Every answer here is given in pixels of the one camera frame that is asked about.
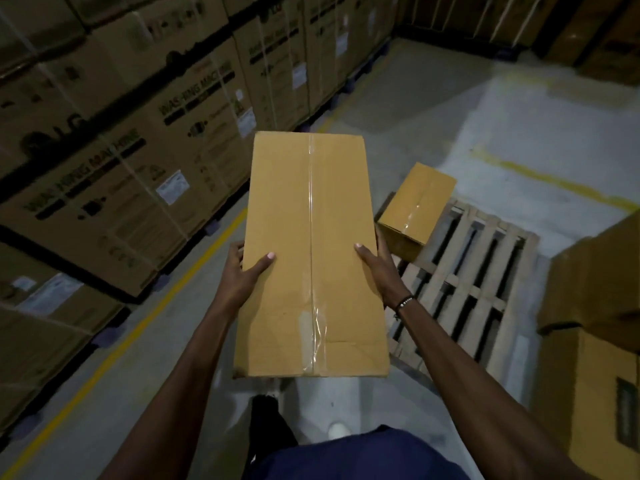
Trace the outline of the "person's left hand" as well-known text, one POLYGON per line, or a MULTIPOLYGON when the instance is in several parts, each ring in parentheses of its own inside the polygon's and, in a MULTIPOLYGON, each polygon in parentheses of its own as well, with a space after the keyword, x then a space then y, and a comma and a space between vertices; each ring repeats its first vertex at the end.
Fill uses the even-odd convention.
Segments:
POLYGON ((244 241, 232 242, 214 298, 216 307, 231 316, 235 316, 238 313, 257 285, 244 285, 243 283, 243 256, 244 241))

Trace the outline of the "person's right hand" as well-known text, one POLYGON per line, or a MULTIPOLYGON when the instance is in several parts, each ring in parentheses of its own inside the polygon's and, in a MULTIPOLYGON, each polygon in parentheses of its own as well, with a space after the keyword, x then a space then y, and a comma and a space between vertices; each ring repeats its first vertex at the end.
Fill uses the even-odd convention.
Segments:
POLYGON ((374 225, 376 234, 377 250, 380 248, 385 254, 385 275, 373 276, 373 281, 384 306, 387 306, 398 313, 400 309, 405 307, 411 300, 414 300, 413 294, 402 281, 397 266, 395 265, 392 254, 388 249, 385 236, 378 224, 374 225))

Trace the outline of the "long taped cardboard box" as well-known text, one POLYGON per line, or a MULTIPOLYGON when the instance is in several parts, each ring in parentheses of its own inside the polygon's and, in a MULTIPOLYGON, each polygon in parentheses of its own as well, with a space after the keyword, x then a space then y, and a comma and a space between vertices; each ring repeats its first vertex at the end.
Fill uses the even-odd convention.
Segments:
POLYGON ((364 138, 257 132, 243 264, 275 261, 239 311, 235 379, 388 375, 383 301, 356 243, 376 250, 364 138))

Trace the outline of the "person's left forearm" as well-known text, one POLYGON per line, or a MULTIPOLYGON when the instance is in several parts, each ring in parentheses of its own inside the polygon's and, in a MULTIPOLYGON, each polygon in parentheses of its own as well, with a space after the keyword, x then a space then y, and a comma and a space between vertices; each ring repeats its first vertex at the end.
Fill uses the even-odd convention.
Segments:
POLYGON ((98 480, 186 480, 214 373, 241 301, 217 297, 98 480))

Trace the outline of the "person's right forearm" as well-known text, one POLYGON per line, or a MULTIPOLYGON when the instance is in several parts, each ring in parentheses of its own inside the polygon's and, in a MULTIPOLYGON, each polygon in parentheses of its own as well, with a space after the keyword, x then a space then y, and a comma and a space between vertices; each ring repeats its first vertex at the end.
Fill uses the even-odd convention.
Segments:
POLYGON ((418 301, 399 316, 485 480, 589 480, 418 301))

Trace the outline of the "small taped cardboard box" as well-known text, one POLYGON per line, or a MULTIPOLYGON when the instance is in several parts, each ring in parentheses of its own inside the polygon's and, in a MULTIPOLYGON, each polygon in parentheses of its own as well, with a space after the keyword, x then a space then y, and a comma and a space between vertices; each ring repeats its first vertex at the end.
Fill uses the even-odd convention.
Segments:
POLYGON ((419 256, 456 183, 454 177, 427 165, 412 167, 378 220, 391 254, 407 262, 419 256))

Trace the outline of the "wooden pallet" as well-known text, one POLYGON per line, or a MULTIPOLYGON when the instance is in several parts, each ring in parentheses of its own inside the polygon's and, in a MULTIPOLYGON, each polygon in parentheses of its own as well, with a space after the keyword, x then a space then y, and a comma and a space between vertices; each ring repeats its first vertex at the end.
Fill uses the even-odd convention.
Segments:
POLYGON ((404 284, 442 329, 502 382, 515 346, 516 311, 540 237, 452 198, 427 238, 379 219, 404 284))

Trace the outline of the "black trouser leg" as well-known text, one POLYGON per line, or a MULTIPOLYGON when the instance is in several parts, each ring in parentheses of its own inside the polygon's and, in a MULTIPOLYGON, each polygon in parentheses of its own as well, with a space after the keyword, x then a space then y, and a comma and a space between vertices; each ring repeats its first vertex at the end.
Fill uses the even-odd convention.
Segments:
POLYGON ((260 394, 252 398, 249 426, 249 444, 245 470, 268 455, 299 443, 279 412, 275 396, 260 394))

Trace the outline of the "dark plastic pallet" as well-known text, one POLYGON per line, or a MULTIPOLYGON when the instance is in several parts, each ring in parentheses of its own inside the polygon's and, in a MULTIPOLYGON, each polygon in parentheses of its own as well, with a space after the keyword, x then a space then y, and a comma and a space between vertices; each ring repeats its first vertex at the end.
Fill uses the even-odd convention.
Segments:
POLYGON ((394 36, 386 37, 380 44, 375 47, 369 55, 367 55, 361 63, 358 63, 354 69, 347 74, 345 83, 339 90, 339 94, 350 95, 354 92, 356 81, 363 75, 372 72, 374 64, 380 59, 386 57, 390 52, 394 36))
POLYGON ((83 346, 68 361, 64 367, 53 376, 37 393, 37 395, 27 404, 27 407, 20 413, 17 420, 9 427, 0 432, 0 452, 12 442, 16 442, 27 437, 36 427, 44 420, 43 410, 50 402, 52 397, 59 391, 71 377, 79 370, 79 368, 93 355, 98 349, 111 347, 124 333, 125 323, 131 311, 124 308, 116 314, 116 316, 101 330, 94 338, 83 346))

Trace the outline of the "stack of printed appliance cartons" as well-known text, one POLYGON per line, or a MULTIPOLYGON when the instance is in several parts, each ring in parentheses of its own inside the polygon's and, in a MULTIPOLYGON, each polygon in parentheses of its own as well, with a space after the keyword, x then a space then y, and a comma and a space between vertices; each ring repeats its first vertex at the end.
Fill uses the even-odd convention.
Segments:
POLYGON ((0 0, 0 441, 387 48, 398 0, 0 0))

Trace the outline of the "blue shirt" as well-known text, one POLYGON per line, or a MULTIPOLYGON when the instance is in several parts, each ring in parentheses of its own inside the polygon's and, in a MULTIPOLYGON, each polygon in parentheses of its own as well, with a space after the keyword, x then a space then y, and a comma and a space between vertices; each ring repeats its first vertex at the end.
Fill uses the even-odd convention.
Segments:
POLYGON ((380 426, 252 460, 242 480, 470 480, 456 463, 417 436, 380 426))

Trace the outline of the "plain brown cardboard box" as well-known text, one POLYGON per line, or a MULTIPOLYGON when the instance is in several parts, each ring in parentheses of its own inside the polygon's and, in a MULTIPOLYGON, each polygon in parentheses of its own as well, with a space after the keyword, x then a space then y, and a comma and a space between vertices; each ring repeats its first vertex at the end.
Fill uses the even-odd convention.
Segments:
POLYGON ((537 331, 572 327, 640 353, 640 210, 551 260, 537 331))

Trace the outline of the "black pallet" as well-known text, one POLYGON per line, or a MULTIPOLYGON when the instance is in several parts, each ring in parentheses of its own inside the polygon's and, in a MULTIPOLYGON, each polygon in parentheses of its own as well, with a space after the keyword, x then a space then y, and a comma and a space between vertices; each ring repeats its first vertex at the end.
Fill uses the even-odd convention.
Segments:
POLYGON ((516 63, 521 53, 528 50, 527 47, 522 45, 512 47, 483 39, 466 37, 457 32, 440 32, 414 25, 397 26, 394 29, 394 35, 402 39, 506 63, 516 63))

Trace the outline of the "cardboard box with dark label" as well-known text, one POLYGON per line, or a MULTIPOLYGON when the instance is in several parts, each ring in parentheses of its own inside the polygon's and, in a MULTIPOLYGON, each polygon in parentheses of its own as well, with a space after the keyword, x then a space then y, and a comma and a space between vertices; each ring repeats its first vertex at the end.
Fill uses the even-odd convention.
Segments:
POLYGON ((594 480, 640 480, 640 356, 581 328, 541 341, 531 412, 594 480))

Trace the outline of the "row of strapped brown cartons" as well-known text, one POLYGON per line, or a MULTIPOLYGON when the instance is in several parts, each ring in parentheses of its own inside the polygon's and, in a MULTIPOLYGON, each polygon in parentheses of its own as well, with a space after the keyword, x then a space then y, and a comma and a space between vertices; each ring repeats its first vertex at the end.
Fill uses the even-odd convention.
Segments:
POLYGON ((522 45, 581 76, 640 86, 640 0, 401 0, 396 24, 522 45))

